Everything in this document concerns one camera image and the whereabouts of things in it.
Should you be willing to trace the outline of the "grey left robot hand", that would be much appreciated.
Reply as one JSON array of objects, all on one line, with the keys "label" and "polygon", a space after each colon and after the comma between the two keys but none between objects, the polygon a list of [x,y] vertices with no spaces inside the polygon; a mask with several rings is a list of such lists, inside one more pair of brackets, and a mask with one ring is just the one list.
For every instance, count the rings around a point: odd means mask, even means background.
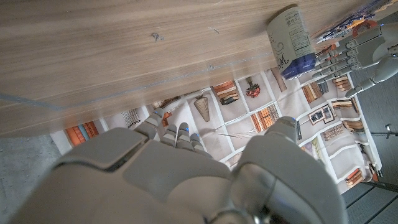
[{"label": "grey left robot hand", "polygon": [[312,77],[318,84],[375,65],[373,75],[348,90],[345,97],[372,88],[397,75],[397,23],[370,28],[336,49],[320,54],[317,63]]}]

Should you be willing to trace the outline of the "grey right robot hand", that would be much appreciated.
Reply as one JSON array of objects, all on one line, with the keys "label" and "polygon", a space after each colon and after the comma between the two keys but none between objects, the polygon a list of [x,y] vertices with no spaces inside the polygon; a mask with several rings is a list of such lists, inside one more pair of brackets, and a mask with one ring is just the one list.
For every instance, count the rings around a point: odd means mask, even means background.
[{"label": "grey right robot hand", "polygon": [[209,155],[188,125],[164,111],[116,128],[62,156],[11,223],[347,223],[324,166],[297,144],[297,122],[279,118],[252,137],[234,168]]}]

